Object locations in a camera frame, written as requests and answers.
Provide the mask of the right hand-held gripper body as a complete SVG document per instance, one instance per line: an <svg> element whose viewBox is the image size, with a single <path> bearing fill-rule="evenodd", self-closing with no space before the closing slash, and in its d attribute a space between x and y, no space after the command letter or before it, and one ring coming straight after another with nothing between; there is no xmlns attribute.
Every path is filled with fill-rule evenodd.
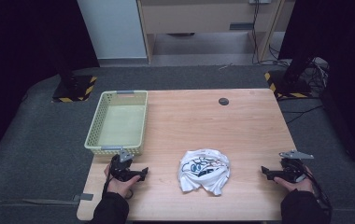
<svg viewBox="0 0 355 224"><path fill-rule="evenodd" d="M297 150L280 152L282 178L290 183L299 183L306 178L306 168L303 160L313 160L314 156Z"/></svg>

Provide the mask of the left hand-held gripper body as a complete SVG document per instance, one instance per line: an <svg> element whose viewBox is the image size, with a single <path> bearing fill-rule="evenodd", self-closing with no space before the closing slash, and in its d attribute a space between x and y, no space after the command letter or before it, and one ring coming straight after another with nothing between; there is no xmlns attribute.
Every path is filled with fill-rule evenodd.
<svg viewBox="0 0 355 224"><path fill-rule="evenodd" d="M130 170L133 162L133 155L122 149L119 154L113 156L110 162L109 173L116 179L126 182L135 176Z"/></svg>

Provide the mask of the white printed t-shirt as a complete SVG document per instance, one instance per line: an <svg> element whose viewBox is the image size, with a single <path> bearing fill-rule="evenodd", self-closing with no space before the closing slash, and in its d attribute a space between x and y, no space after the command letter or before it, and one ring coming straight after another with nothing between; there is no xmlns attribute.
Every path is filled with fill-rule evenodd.
<svg viewBox="0 0 355 224"><path fill-rule="evenodd" d="M189 150L184 154L177 178L183 192L202 187L215 196L220 196L230 173L230 161L226 155L216 149L203 148Z"/></svg>

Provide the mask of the person's right hand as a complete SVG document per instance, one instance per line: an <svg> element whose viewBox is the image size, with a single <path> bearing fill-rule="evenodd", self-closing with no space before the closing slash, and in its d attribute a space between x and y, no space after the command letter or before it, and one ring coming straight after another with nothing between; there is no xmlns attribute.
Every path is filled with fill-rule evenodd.
<svg viewBox="0 0 355 224"><path fill-rule="evenodd" d="M280 186L286 188L288 191L294 191L297 189L299 191L308 191L314 193L312 181L308 178L305 178L304 180L298 183L291 183L280 177L275 177L274 181Z"/></svg>

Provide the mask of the person's left hand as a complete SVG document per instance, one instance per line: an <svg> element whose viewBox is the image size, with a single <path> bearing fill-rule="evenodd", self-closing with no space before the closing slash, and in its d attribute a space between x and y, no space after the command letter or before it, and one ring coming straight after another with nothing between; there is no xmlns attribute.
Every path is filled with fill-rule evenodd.
<svg viewBox="0 0 355 224"><path fill-rule="evenodd" d="M126 198L131 187L140 179L140 176L136 175L128 181L121 182L109 174L109 167L110 165L108 165L104 171L107 182L106 191L118 193L122 198Z"/></svg>

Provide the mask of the pale green plastic basket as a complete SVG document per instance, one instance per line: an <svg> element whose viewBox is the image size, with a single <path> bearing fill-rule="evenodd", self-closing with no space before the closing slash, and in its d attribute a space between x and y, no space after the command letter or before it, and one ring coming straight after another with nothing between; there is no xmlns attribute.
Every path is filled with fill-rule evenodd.
<svg viewBox="0 0 355 224"><path fill-rule="evenodd" d="M104 91L84 146L94 155L114 155L121 150L140 155L147 112L147 91Z"/></svg>

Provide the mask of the grey tape piece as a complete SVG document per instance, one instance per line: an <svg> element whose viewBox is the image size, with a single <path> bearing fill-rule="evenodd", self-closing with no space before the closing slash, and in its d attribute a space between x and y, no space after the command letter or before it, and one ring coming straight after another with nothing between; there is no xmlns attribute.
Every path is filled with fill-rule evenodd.
<svg viewBox="0 0 355 224"><path fill-rule="evenodd" d="M90 193L80 193L80 194L77 194L73 197L73 201L74 202L79 202L81 200L83 201L91 201L93 198L93 194L90 194Z"/></svg>

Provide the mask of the hazard-striped black stand base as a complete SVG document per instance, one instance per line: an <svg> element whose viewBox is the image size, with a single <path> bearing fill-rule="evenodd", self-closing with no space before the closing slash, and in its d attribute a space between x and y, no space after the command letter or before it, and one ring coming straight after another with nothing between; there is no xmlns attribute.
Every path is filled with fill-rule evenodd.
<svg viewBox="0 0 355 224"><path fill-rule="evenodd" d="M61 80L53 93L52 101L58 103L87 101L96 79L94 76L76 76L69 83Z"/></svg>
<svg viewBox="0 0 355 224"><path fill-rule="evenodd" d="M264 74L269 89L279 99L310 98L312 90L302 78L289 79L284 70L272 70Z"/></svg>

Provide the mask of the white cabinet panel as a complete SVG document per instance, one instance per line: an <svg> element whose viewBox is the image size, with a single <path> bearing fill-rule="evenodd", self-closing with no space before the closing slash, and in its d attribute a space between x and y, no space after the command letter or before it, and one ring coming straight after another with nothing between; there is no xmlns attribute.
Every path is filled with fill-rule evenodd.
<svg viewBox="0 0 355 224"><path fill-rule="evenodd" d="M100 60L146 59L136 0L78 0Z"/></svg>

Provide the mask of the black curtain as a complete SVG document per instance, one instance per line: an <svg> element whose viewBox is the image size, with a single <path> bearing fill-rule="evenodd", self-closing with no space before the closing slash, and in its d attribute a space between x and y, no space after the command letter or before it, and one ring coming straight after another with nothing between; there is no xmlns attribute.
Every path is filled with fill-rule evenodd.
<svg viewBox="0 0 355 224"><path fill-rule="evenodd" d="M99 65L78 0L0 0L0 141L26 91L57 74L37 27L69 69Z"/></svg>
<svg viewBox="0 0 355 224"><path fill-rule="evenodd" d="M321 101L355 161L355 0L295 0L279 57L295 75L315 58L329 64Z"/></svg>

